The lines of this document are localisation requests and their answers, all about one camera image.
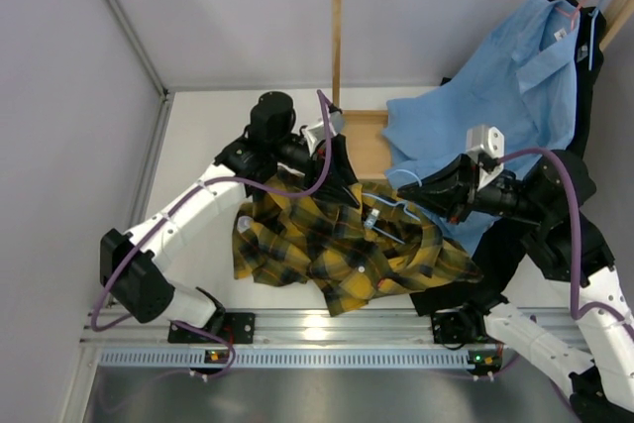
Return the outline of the light blue wire hanger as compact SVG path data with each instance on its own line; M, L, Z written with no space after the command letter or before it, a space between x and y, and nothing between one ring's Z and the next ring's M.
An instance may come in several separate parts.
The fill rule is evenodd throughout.
M404 168L397 168L397 169L394 169L394 170L390 171L390 172L387 174L387 176L392 176L392 175L395 175L395 174L398 174L398 173L404 173L404 174L410 175L410 176L412 176L412 177L414 178L415 182L416 182L418 185L421 185L421 184L422 184L422 179L421 179L421 178L420 178L420 177L419 177L416 173L414 173L414 172L413 172L413 171L411 171L411 170L404 169ZM384 197L382 197L382 196L380 196L380 195L376 195L376 194L373 194L373 193L367 193L367 192L364 192L364 193L363 193L363 197L372 198L372 199L376 200L377 202L382 203L383 205L385 205L385 206L387 206L387 207L389 207L389 208L392 208L392 209L401 209L401 210L402 210L402 212L403 212L406 216L408 216L409 218L411 218L412 220L415 220L416 222L419 222L419 221L420 221L420 219L418 218L418 216L417 216L417 215L415 215L412 211L410 211L410 210L408 209L408 202L407 202L407 201L405 201L405 200L394 201L394 200L391 200L391 199L384 198ZM365 228L367 228L367 229L369 229L369 230L374 230L375 232L380 233L381 235L386 236L387 238L391 239L392 241L395 241L395 242L397 242L397 243L399 243L399 244L403 245L403 244L404 244L404 241L402 241L402 240L401 240L401 239L399 239L399 238L396 238L395 236L393 236L393 235L391 235L391 234L387 233L387 232L386 232L386 231L384 231L384 230L381 230L381 229L380 229L380 228L376 225L376 222L377 222L377 219L378 219L379 215L380 215L380 212L379 212L379 211L372 210L372 211L370 212L370 215L369 215L369 216L365 219L365 221L364 221L364 227L365 227Z

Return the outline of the yellow black plaid shirt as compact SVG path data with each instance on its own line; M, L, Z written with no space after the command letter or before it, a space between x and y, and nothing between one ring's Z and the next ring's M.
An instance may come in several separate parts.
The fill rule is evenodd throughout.
M411 294L451 282L479 282L483 273L468 252L423 211L408 203L420 219L406 216L363 193L394 201L387 185L352 186L358 208L295 197L300 179L280 170L273 192L261 192L243 204L232 233L236 279L274 287L314 283L332 316L360 309L372 300ZM401 245L364 227L372 210L376 225L404 241Z

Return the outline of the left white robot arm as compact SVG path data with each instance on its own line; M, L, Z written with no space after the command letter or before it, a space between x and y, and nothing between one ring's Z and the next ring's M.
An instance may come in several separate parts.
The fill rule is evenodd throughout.
M204 173L170 204L146 221L100 241L100 282L141 324L164 319L201 342L224 330L224 306L210 293L170 282L165 273L200 231L228 208L253 194L285 198L314 196L358 207L357 178L342 133L342 110L318 96L320 120L297 128L292 98L263 94L241 136L226 146Z

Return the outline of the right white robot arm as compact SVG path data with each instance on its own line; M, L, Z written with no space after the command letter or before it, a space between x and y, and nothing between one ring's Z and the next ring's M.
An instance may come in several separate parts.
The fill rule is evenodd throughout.
M464 312L468 338L492 338L539 370L581 422L630 422L633 312L610 248L580 211L595 191L580 157L534 148L502 158L461 154L397 194L448 222L461 223L474 212L517 222L526 255L567 304L586 351L570 347L490 287L470 290L445 309Z

